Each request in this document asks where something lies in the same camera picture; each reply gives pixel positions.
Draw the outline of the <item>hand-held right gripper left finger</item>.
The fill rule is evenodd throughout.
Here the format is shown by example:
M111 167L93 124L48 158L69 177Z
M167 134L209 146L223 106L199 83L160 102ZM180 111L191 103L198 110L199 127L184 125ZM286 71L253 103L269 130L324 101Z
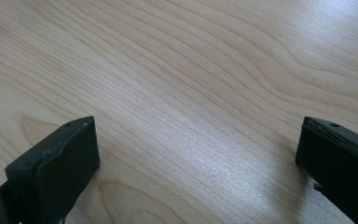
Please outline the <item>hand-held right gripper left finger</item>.
M94 117L72 120L6 167L10 224L59 224L100 167Z

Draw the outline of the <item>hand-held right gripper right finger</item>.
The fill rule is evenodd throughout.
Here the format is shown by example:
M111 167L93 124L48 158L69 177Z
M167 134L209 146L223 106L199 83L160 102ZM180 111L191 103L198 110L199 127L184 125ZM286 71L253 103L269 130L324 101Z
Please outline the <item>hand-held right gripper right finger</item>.
M358 224L358 133L305 117L296 164L315 180L316 190Z

